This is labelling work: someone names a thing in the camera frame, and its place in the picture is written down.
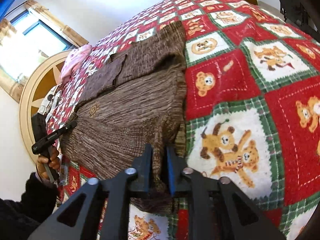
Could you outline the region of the black sleeved left forearm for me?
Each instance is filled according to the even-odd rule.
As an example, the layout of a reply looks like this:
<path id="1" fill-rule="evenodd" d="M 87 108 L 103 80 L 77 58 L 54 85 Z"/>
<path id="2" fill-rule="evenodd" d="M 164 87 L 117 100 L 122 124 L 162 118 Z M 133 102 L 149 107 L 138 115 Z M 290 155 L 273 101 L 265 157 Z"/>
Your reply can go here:
<path id="1" fill-rule="evenodd" d="M 1 239 L 28 239 L 52 213 L 57 187 L 30 174 L 19 202 L 1 199 Z"/>

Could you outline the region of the person's left hand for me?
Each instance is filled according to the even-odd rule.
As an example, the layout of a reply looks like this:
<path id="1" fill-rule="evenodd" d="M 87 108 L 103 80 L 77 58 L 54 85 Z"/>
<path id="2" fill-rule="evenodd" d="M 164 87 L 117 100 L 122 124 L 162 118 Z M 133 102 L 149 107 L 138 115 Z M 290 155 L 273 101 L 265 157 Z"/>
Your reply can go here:
<path id="1" fill-rule="evenodd" d="M 42 180 L 49 180 L 49 176 L 46 170 L 46 166 L 50 170 L 54 170 L 57 173 L 60 169 L 59 151 L 55 146 L 51 148 L 50 159 L 43 155 L 39 155 L 36 162 L 37 174 Z"/>

